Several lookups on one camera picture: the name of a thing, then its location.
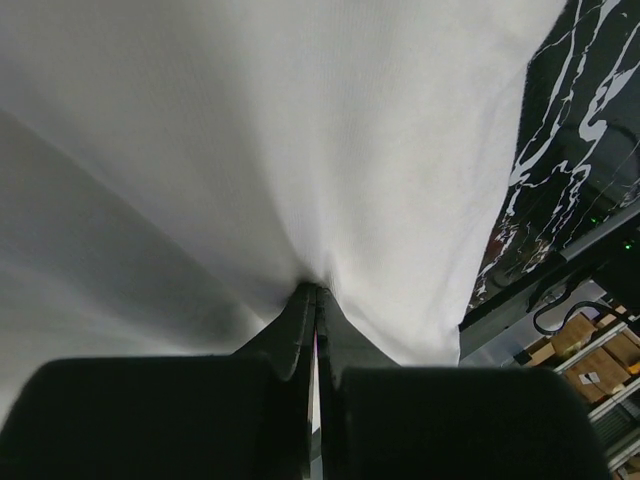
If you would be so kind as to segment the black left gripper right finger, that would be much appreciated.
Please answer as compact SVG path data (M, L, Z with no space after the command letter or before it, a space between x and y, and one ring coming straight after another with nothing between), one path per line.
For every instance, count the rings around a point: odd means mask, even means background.
M606 479L575 391L536 368L402 367L319 289L316 331L328 479Z

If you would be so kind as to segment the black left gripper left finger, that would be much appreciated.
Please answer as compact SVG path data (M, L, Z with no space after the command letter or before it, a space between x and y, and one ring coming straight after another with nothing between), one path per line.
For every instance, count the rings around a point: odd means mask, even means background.
M302 479L317 287L230 355L59 359L1 431L5 479Z

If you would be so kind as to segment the white printed t-shirt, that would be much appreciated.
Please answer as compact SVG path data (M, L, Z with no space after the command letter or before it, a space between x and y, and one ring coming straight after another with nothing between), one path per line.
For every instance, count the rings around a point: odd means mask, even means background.
M5 1L1 408L47 361L226 353L303 280L456 365L562 1Z

